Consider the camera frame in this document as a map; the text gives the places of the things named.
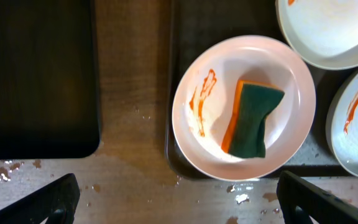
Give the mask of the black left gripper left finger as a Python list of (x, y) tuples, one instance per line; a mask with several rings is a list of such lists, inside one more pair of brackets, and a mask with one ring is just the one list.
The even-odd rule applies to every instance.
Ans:
[(72, 224), (79, 199), (75, 175), (66, 174), (0, 210), (0, 223)]

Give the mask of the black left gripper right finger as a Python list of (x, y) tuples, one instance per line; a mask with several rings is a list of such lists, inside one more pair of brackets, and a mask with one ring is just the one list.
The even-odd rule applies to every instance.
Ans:
[(286, 224), (358, 224), (357, 207), (289, 171), (280, 174), (277, 197)]

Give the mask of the green and orange sponge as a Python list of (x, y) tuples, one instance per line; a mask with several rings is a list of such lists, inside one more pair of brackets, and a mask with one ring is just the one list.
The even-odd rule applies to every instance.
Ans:
[(241, 159), (264, 158), (265, 122), (285, 92), (272, 85), (239, 80), (221, 149)]

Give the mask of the pinkish white plate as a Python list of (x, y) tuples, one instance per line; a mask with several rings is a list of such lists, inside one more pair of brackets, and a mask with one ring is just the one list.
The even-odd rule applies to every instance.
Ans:
[(224, 40), (187, 69), (172, 104), (178, 148), (198, 171), (243, 181), (280, 168), (314, 119), (311, 73), (291, 48), (259, 35)]

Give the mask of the cream white plate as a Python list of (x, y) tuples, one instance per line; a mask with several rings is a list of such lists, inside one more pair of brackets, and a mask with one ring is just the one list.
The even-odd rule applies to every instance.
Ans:
[(283, 36), (308, 64), (358, 67), (358, 0), (277, 0), (275, 8)]

